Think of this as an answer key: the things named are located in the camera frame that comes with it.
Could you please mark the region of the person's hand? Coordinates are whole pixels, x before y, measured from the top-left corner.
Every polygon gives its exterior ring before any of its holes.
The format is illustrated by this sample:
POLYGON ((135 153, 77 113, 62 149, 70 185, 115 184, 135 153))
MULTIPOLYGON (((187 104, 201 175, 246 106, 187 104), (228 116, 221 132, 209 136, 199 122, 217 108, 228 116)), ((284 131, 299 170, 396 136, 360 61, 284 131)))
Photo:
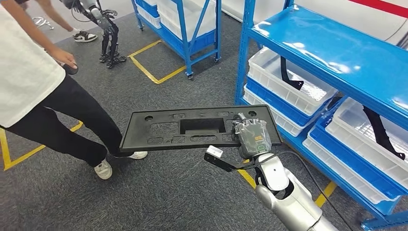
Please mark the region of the person's hand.
POLYGON ((71 68, 77 69, 77 64, 74 56, 58 47, 47 50, 47 53, 62 64, 67 64, 71 68))

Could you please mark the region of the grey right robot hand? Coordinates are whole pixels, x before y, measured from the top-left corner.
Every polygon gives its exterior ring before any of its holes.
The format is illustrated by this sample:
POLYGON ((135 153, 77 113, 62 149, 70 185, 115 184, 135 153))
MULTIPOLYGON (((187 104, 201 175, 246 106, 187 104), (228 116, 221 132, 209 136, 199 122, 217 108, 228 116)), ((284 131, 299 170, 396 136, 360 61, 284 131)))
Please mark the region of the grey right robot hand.
POLYGON ((272 150, 271 140, 267 130, 267 122, 258 118, 247 118, 243 113, 238 113, 240 122, 235 123, 235 134, 240 141, 240 156, 251 159, 272 150))

